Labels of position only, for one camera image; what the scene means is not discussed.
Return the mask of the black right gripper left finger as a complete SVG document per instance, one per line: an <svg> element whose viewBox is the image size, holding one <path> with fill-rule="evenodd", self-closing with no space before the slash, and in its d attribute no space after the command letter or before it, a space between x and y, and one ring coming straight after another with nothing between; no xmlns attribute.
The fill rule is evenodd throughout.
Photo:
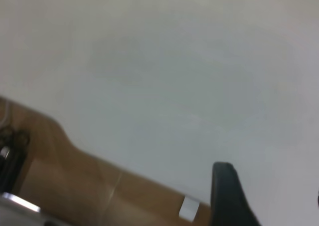
<svg viewBox="0 0 319 226"><path fill-rule="evenodd" d="M212 226L258 226L246 200L237 171L231 163L215 162L211 184Z"/></svg>

